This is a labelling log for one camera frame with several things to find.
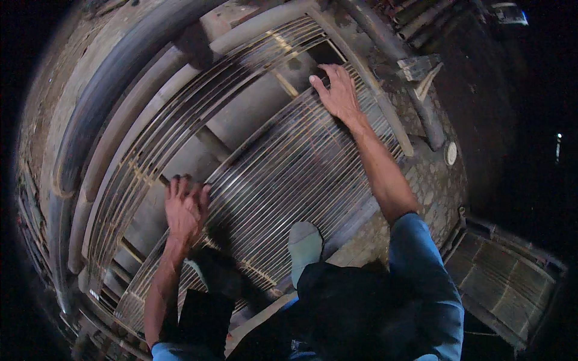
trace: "hand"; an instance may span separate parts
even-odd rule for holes
[[[169,238],[174,239],[182,251],[188,251],[194,238],[201,234],[209,215],[209,185],[195,183],[187,193],[188,177],[175,176],[165,189],[166,221]]]
[[[341,119],[348,128],[356,128],[364,121],[365,115],[360,110],[355,93],[355,82],[344,67],[335,64],[321,64],[329,77],[331,89],[327,90],[319,77],[311,75],[309,82],[319,93],[321,102],[327,110]]]

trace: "black pants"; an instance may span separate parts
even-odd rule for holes
[[[249,333],[229,360],[286,359],[292,340],[307,342],[324,360],[387,354],[379,346],[379,328],[389,310],[407,299],[393,291],[399,287],[387,273],[319,262],[305,268],[297,288],[299,301]],[[220,293],[189,290],[178,329],[163,341],[205,345],[224,358],[233,309],[233,300]]]

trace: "person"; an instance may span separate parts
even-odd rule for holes
[[[346,70],[319,67],[327,73],[330,89],[317,76],[310,76],[311,85],[353,136],[372,193],[391,227],[389,273],[319,262],[323,241],[317,228],[308,222],[293,225],[288,250],[299,300],[271,317],[273,326],[267,321],[249,333],[238,346],[244,355],[235,349],[229,358],[459,360],[464,309],[428,227],[417,215],[420,205],[360,111]],[[154,360],[222,360],[234,287],[219,285],[213,277],[205,282],[208,293],[189,290],[177,322],[181,264],[198,241],[209,205],[209,185],[194,184],[188,193],[187,186],[186,177],[175,177],[166,189],[170,232],[144,307],[146,342]],[[195,267],[205,275],[203,267]],[[292,340],[282,357],[272,350],[281,339]]]

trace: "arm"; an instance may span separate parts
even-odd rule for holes
[[[411,283],[423,300],[417,348],[410,351],[424,359],[435,355],[459,360],[464,308],[427,225],[417,215],[420,206],[393,157],[361,113],[354,83],[345,69],[337,65],[320,68],[327,72],[331,89],[327,90],[316,76],[309,80],[327,110],[339,117],[353,135],[372,193],[392,227],[391,273]]]
[[[317,76],[310,76],[309,81],[327,110],[340,118],[353,135],[371,191],[387,222],[392,225],[402,215],[417,212],[419,204],[409,184],[360,111],[355,85],[347,71],[338,65],[319,67],[327,72],[331,89],[327,90]]]
[[[187,187],[187,177],[175,177],[165,190],[169,237],[144,303],[144,336],[151,349],[160,341],[164,325],[176,327],[181,266],[208,215],[210,187],[194,184],[189,193]]]

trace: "blue shirt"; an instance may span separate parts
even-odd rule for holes
[[[459,361],[464,308],[428,227],[417,214],[404,215],[391,230],[390,272],[413,284],[420,302],[408,306],[408,321],[389,333],[388,344],[399,347],[402,359],[411,355],[418,361]],[[201,345],[158,343],[151,351],[155,361],[219,360]],[[291,360],[312,358],[310,353],[294,353]]]

